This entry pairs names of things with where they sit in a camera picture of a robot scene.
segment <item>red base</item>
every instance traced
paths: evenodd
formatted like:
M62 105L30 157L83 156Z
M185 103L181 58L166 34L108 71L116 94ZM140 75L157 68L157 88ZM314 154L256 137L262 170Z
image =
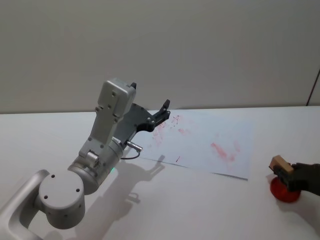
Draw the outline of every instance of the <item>red base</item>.
M278 177L275 177L270 183L270 191L273 196L285 203L294 203L300 197L301 191L289 192L287 187L280 181Z

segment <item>wall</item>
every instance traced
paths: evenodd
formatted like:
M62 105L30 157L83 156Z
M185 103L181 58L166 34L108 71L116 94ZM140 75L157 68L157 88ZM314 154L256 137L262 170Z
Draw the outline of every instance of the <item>wall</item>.
M93 110L104 80L149 109L305 105L318 0L2 0L0 113Z

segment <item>red scribble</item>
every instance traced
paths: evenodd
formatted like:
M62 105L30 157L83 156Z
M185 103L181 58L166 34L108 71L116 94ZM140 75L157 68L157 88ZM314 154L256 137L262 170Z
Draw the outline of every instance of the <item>red scribble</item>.
M236 160L236 154L232 153L228 156L226 151L221 146L215 144L214 142L211 143L211 147L216 150L219 157L225 162L234 162Z
M161 123L158 128L160 129L164 129L167 126L166 122L164 121L163 123Z
M238 153L240 153L240 151L241 151L241 149L240 149L240 144L239 144L239 142L238 142L237 140L235 140L235 141L233 142L233 146L234 146L234 149L235 149Z
M162 144L163 140L163 129L161 127L156 127L153 132L153 138L155 140L155 144L159 147Z
M179 133L181 133L182 135L186 136L188 134L191 134L190 130L189 129L182 129L182 128L179 128L178 129Z
M231 154L231 156L229 157L230 162L234 162L235 161L235 157L236 157L236 155L234 153Z
M225 150L221 146L219 146L213 142L213 143L211 143L211 147L217 151L220 158L222 158L223 160L227 160L227 153L225 152Z
M172 121L171 121L171 123L178 124L179 123L179 118L180 118L180 115L174 116Z

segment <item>table surface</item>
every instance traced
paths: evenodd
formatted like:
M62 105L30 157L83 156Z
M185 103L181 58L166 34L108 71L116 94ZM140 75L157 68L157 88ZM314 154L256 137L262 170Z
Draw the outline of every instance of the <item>table surface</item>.
M320 163L320 107L197 111L253 122L248 181L141 158L122 161L86 196L79 225L58 230L39 212L29 228L45 240L319 239L320 197L303 192L297 203L277 201L268 166L275 155ZM93 112L0 115L0 206L36 171L65 170L94 118Z

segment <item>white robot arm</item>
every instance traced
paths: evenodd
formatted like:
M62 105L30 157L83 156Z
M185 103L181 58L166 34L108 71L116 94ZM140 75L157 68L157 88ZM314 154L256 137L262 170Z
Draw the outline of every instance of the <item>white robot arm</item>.
M85 215L85 195L94 193L123 156L137 132L152 132L170 116L167 100L151 115L134 104L136 84L115 78L103 84L90 136L68 170L33 175L0 209L0 236L6 240L41 240L28 230L38 211L58 229L76 226Z

